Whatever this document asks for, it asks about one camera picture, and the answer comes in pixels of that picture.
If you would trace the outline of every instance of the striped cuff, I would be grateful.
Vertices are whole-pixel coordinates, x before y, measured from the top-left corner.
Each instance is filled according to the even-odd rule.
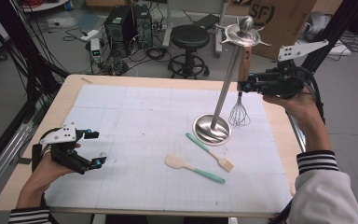
[[[8,223],[50,223],[48,220],[49,214],[48,207],[13,209]]]
[[[310,170],[338,171],[336,155],[330,150],[318,150],[298,154],[297,164],[300,175]]]

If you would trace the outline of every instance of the power strip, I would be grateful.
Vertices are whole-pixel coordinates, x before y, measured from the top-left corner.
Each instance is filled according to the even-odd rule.
[[[80,39],[88,41],[96,34],[98,34],[97,30],[91,30],[90,32],[87,33],[87,35],[83,35],[82,37],[80,37]]]

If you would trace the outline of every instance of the black stool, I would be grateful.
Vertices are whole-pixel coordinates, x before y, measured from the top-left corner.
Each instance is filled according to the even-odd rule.
[[[174,78],[175,75],[179,75],[184,78],[194,77],[194,79],[197,79],[197,75],[201,72],[203,72],[205,76],[209,75],[209,68],[205,65],[202,58],[192,54],[193,52],[197,52],[197,49],[208,45],[209,34],[206,30],[195,25],[176,26],[172,29],[171,41],[180,49],[186,50],[185,54],[179,54],[173,57],[168,63],[168,69],[173,72],[171,78]],[[177,61],[180,57],[185,57],[184,63]]]

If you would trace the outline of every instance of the spatula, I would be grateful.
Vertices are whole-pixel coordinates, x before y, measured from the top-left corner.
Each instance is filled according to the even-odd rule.
[[[214,154],[211,150],[209,150],[209,148],[207,148],[205,145],[202,144],[202,142],[197,139],[193,134],[191,133],[186,133],[186,136],[193,141],[195,144],[197,144],[199,147],[201,147],[202,149],[204,149],[205,151],[209,152],[209,154],[211,154],[213,157],[215,157],[217,159],[217,161],[219,162],[219,164],[228,172],[232,171],[232,169],[234,168],[234,164],[232,164],[228,159],[223,158],[223,157],[219,157],[216,154]]]
[[[205,172],[205,171],[202,171],[202,170],[199,170],[189,164],[187,164],[182,158],[178,157],[178,156],[175,156],[171,153],[168,153],[167,156],[165,157],[165,163],[169,166],[171,166],[172,168],[175,168],[175,169],[179,169],[179,168],[187,168],[191,171],[194,171],[196,172],[197,174],[199,175],[203,175],[207,178],[210,178],[216,182],[219,182],[221,184],[224,184],[226,183],[226,180],[223,179],[222,177],[220,176],[217,176],[217,175],[213,175],[211,173],[208,173],[208,172]]]

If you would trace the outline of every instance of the stand base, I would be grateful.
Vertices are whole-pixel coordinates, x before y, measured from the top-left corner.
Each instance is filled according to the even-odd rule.
[[[213,115],[201,115],[193,124],[194,135],[205,145],[216,147],[225,144],[231,137],[231,127],[225,119],[218,118],[211,128]]]

